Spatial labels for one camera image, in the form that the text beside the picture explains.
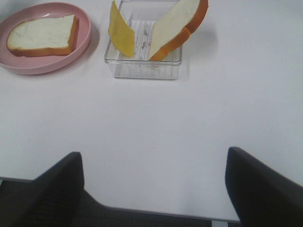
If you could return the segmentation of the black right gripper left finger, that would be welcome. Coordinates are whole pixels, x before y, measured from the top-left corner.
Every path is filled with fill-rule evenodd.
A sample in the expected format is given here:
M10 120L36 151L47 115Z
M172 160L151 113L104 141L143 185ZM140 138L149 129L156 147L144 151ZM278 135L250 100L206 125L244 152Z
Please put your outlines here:
M84 188L81 154L72 152L0 199L2 227L68 227Z

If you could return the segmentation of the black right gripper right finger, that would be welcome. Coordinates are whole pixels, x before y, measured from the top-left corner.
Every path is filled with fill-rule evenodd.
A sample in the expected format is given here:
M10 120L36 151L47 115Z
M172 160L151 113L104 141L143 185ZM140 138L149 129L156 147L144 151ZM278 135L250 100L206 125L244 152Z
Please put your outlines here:
M303 188L248 152L230 147L225 185L244 227L301 227Z

